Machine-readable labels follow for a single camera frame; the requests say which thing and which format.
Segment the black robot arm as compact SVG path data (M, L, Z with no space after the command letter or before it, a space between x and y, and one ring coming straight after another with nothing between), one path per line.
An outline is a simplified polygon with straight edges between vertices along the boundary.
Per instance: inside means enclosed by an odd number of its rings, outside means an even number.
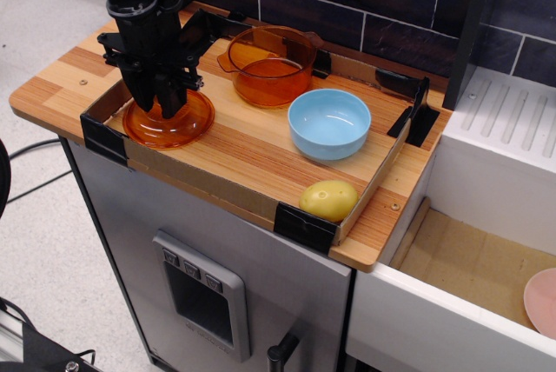
M198 90L201 78L180 44L182 0L107 0L106 9L117 33L99 36L103 58L117 67L136 105L149 112L155 104L170 119L187 102L187 91Z

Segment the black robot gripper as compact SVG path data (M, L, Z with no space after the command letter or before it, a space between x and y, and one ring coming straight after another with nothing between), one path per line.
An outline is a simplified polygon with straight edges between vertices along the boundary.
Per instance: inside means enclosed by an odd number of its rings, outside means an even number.
M202 87L196 67L204 53L204 11L185 23L176 12L117 17L116 26L97 37L105 62L120 70L142 110L152 110L156 95L162 117L173 118L187 102L187 89Z

